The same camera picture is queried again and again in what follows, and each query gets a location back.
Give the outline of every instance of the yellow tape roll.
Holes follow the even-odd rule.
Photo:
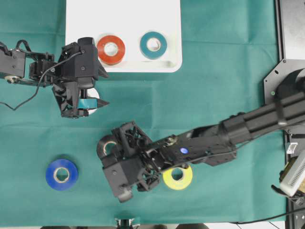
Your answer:
[[[172,172],[174,169],[180,169],[182,171],[182,178],[179,180],[175,180],[172,176]],[[169,170],[166,170],[163,173],[163,180],[165,184],[174,190],[182,190],[189,186],[189,184],[192,182],[193,178],[193,171],[192,168],[189,166],[187,169],[184,168],[171,168]]]

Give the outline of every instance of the table surface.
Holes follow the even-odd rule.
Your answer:
[[[13,48],[26,39],[32,50],[59,57],[65,1],[3,0],[1,6],[2,42]],[[281,132],[243,147],[233,162],[193,165],[193,182],[183,191],[161,183],[149,193],[135,190],[124,204],[112,196],[95,151],[112,128],[135,120],[157,140],[263,104],[262,80],[278,60],[274,1],[182,1],[181,16],[181,69],[111,73],[96,84],[110,105],[90,117],[61,118],[51,88],[16,112],[0,107],[0,226],[113,225],[114,218],[248,221],[285,211],[285,199],[270,188],[278,185],[284,165]],[[12,105],[34,92],[4,80],[0,88],[0,101]],[[79,170],[76,185],[62,192],[45,181],[48,164],[57,158],[72,160]]]

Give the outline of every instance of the wire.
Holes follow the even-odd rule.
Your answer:
[[[278,226],[274,225],[272,222],[269,222],[271,225],[273,225],[275,228],[280,229]]]
[[[7,55],[10,54],[10,52],[8,50],[8,47],[4,43],[0,42],[0,47],[4,48],[4,53],[5,54],[7,54]]]
[[[304,211],[304,210],[305,210],[305,208],[299,208],[299,209],[296,209],[296,210],[293,210],[293,211],[289,211],[289,212],[286,212],[286,213],[283,213],[283,214],[280,214],[280,215],[272,216],[272,217],[269,217],[269,218],[258,219],[258,220],[254,220],[254,221],[248,221],[248,222],[232,222],[232,223],[233,224],[236,224],[236,223],[238,223],[238,224],[249,224],[249,223],[262,222],[262,221],[269,221],[269,220],[272,220],[272,219],[279,218],[281,216],[288,216],[288,215],[297,213],[299,211]]]
[[[22,43],[24,44],[24,47],[25,47],[25,49],[26,49],[27,51],[29,51],[29,52],[32,51],[32,50],[30,49],[29,43],[28,43],[26,40],[19,40],[19,41],[17,42],[17,44],[16,44],[16,48],[15,48],[15,49],[21,50],[21,51],[22,51],[22,49],[19,49],[19,47],[20,47],[20,45],[21,45]]]
[[[28,98],[27,100],[23,101],[23,102],[20,103],[19,105],[17,105],[15,108],[11,107],[10,105],[8,105],[7,103],[4,103],[4,102],[0,102],[0,104],[7,106],[9,109],[11,109],[11,110],[13,110],[13,111],[16,111],[19,107],[21,107],[22,105],[24,105],[25,103],[27,103],[28,101],[30,101],[31,99],[33,99],[33,98],[37,95],[37,93],[38,93],[38,91],[39,91],[39,85],[41,84],[43,78],[45,77],[45,75],[46,75],[46,73],[47,73],[48,71],[50,71],[52,68],[55,68],[55,67],[57,67],[57,66],[62,65],[63,63],[65,63],[65,62],[71,60],[73,57],[75,57],[76,55],[79,55],[79,54],[81,54],[81,52],[77,52],[77,53],[71,55],[71,56],[70,56],[69,58],[67,58],[66,60],[63,60],[63,61],[61,61],[61,62],[55,64],[55,65],[52,66],[51,68],[47,69],[47,70],[41,75],[41,78],[40,78],[39,81],[38,81],[38,84],[37,84],[37,88],[36,88],[35,93],[34,93],[30,98]]]

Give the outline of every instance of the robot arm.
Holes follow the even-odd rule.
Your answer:
[[[126,123],[102,138],[97,153],[113,194],[120,202],[132,198],[132,186],[149,191],[160,173],[187,163],[216,166],[236,158],[238,148],[253,139],[305,121],[305,93],[299,92],[218,125],[199,127],[152,142],[134,123]],[[115,143],[108,154],[106,146]]]
[[[20,49],[22,43],[26,50]],[[24,78],[26,58],[34,60],[30,64],[29,80]],[[88,116],[88,110],[108,104],[87,94],[88,89],[94,88],[99,76],[108,77],[108,74],[98,60],[93,38],[80,38],[77,43],[64,46],[58,63],[54,62],[53,54],[32,52],[25,40],[18,41],[13,50],[8,50],[0,42],[0,79],[37,87],[53,85],[52,91],[62,117]]]

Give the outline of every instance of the tape roll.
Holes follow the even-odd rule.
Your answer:
[[[182,171],[182,177],[179,180],[175,180],[173,178],[173,171],[175,169],[179,169]],[[163,173],[163,181],[169,188],[174,189],[174,190],[185,189],[186,187],[188,187],[190,185],[190,183],[192,182],[192,179],[193,179],[193,171],[190,166],[187,169],[180,168],[180,167],[171,168],[169,170],[166,170]]]
[[[99,58],[108,65],[115,65],[122,61],[125,55],[124,42],[117,36],[102,37],[97,44]]]
[[[65,170],[68,176],[64,180],[57,177],[60,169]],[[63,191],[71,188],[78,178],[76,166],[69,160],[59,159],[49,164],[46,171],[46,180],[48,185],[58,191]]]
[[[145,57],[155,60],[165,53],[167,42],[162,34],[153,31],[148,32],[141,38],[140,49]]]
[[[88,97],[100,98],[99,93],[95,88],[90,88],[87,90]],[[78,108],[79,109],[90,109],[88,111],[89,115],[93,114],[97,110],[97,100],[96,99],[79,99]]]

